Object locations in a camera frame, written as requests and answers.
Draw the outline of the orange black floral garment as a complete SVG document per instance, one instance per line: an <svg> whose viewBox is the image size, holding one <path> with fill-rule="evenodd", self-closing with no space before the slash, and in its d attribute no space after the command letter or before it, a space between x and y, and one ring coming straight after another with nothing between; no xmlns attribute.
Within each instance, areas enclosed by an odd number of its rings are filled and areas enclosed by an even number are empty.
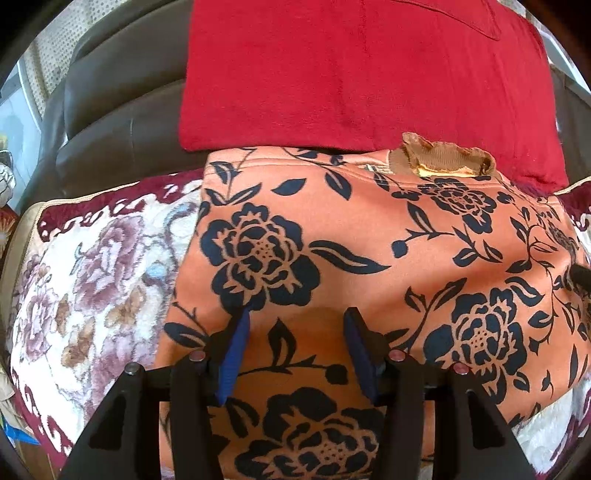
<svg viewBox="0 0 591 480"><path fill-rule="evenodd" d="M487 152L415 134L361 155L212 153L156 362L249 311L235 388L211 409L224 476L360 477L385 415L346 348L355 307L417 361L466 364L545 473L534 428L590 398L590 296L570 277L590 263L575 197L527 192Z"/></svg>

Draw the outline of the floral plush blanket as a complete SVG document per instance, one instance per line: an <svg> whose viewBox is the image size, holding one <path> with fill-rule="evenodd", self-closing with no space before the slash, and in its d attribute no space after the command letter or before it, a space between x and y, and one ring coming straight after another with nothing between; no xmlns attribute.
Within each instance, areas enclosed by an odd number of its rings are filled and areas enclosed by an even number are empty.
<svg viewBox="0 0 591 480"><path fill-rule="evenodd" d="M1 351L13 405L54 468L124 366L153 365L201 177L150 177L21 216L1 277Z"/></svg>

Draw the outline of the red fleece cloth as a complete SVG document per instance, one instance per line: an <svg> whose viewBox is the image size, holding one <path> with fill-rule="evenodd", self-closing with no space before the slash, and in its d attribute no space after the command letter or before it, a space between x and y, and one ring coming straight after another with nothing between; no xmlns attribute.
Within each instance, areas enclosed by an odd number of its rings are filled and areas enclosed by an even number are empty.
<svg viewBox="0 0 591 480"><path fill-rule="evenodd" d="M406 132L568 183L542 39L496 1L197 1L179 142L370 152Z"/></svg>

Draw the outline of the beige perforated curtain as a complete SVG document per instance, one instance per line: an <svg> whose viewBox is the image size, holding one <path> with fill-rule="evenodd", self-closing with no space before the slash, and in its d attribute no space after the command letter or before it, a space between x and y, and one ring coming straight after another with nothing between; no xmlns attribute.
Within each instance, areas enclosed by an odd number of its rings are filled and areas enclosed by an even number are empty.
<svg viewBox="0 0 591 480"><path fill-rule="evenodd" d="M72 1L33 40L23 55L24 71L40 113L65 78L74 49L82 36L124 0Z"/></svg>

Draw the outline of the window with frame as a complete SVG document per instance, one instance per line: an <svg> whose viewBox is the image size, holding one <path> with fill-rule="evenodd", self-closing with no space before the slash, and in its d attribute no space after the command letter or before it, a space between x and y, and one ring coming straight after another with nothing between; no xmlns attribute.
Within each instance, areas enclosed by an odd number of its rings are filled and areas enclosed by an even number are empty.
<svg viewBox="0 0 591 480"><path fill-rule="evenodd" d="M16 186L9 202L16 210L39 159L41 118L20 59L1 87L1 135L12 155Z"/></svg>

